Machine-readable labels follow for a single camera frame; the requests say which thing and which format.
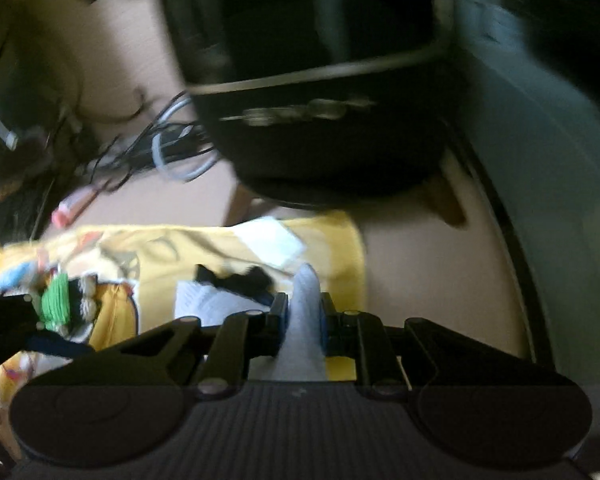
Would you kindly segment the white paper tissue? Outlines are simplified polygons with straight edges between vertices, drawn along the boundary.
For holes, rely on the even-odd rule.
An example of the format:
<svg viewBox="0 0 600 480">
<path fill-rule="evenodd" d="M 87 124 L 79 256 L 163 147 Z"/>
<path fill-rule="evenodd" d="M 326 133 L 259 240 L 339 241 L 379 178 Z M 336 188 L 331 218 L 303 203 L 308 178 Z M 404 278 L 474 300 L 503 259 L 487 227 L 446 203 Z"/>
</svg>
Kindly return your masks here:
<svg viewBox="0 0 600 480">
<path fill-rule="evenodd" d="M 294 276 L 289 322 L 272 368 L 276 382 L 326 382 L 322 344 L 321 285 L 312 266 L 303 263 Z"/>
</svg>

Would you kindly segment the yellow printed cloth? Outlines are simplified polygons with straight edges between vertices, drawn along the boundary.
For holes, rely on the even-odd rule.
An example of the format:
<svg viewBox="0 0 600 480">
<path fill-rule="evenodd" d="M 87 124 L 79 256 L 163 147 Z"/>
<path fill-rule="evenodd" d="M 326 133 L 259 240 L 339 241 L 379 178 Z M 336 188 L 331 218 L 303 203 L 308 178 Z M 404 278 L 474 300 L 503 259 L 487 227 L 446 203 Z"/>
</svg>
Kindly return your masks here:
<svg viewBox="0 0 600 480">
<path fill-rule="evenodd" d="M 193 329 L 175 317 L 176 286 L 196 266 L 245 271 L 256 255 L 230 228 L 84 226 L 46 240 L 53 260 L 73 273 L 98 271 L 105 307 L 95 325 L 105 349 L 136 334 L 184 358 Z M 252 385 L 224 400 L 197 403 L 155 356 L 94 354 L 74 386 L 27 386 L 9 405 L 32 425 L 84 453 L 87 468 L 27 457 L 17 479 L 333 479 L 338 444 L 355 436 L 318 416 L 353 398 L 351 364 L 332 358 L 328 385 Z M 94 385 L 87 377 L 95 378 Z"/>
</svg>

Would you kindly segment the pink cosmetic tube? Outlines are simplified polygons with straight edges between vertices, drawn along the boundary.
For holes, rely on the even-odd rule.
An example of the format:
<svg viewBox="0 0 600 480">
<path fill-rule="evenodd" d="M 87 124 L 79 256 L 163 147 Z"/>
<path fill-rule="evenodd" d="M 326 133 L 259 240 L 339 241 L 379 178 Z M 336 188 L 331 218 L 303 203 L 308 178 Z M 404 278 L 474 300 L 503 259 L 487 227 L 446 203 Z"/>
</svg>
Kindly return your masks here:
<svg viewBox="0 0 600 480">
<path fill-rule="evenodd" d="M 57 229 L 71 226 L 98 194 L 99 188 L 92 184 L 77 188 L 65 197 L 52 212 L 50 216 L 52 225 Z"/>
</svg>

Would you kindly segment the black tablet screen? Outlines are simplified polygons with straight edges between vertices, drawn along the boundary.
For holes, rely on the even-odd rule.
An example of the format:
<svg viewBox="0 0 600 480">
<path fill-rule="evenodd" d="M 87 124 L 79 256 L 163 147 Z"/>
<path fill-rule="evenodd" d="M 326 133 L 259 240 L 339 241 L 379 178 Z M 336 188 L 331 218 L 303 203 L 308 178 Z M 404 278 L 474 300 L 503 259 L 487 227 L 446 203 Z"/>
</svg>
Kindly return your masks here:
<svg viewBox="0 0 600 480">
<path fill-rule="evenodd" d="M 44 75 L 12 0 L 0 0 L 0 188 L 46 164 L 45 137 L 55 109 L 38 84 Z"/>
</svg>

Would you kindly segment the black round appliance wooden legs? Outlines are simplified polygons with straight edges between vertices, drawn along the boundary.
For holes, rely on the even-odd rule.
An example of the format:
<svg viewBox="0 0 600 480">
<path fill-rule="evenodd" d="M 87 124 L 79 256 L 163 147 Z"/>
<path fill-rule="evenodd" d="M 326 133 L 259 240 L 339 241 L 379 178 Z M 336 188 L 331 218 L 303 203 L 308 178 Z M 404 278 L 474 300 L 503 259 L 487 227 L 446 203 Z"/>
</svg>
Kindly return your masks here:
<svg viewBox="0 0 600 480">
<path fill-rule="evenodd" d="M 419 191 L 464 222 L 434 0 L 160 1 L 187 96 L 251 194 L 326 209 Z"/>
</svg>

